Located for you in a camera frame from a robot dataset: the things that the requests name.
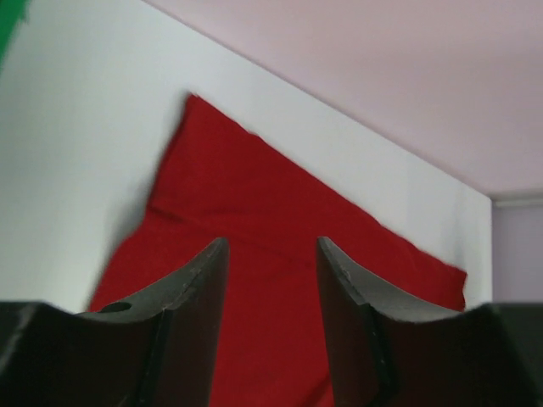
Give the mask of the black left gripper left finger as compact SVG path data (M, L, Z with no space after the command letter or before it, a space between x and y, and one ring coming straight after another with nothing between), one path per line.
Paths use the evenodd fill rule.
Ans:
M2 303L2 405L208 405L228 260L228 242L217 238L97 312Z

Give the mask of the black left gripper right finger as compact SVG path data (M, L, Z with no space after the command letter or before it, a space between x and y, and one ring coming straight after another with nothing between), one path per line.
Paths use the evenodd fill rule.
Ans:
M541 304L457 312L387 282L329 238L316 258L337 406L541 405Z

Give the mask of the red t shirt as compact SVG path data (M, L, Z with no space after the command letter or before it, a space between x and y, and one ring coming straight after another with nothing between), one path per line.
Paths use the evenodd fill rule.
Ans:
M333 404L316 281L319 237L419 298L465 307L463 270L382 226L190 95L143 221L115 250L90 310L168 275L218 237L229 242L230 261L214 406Z

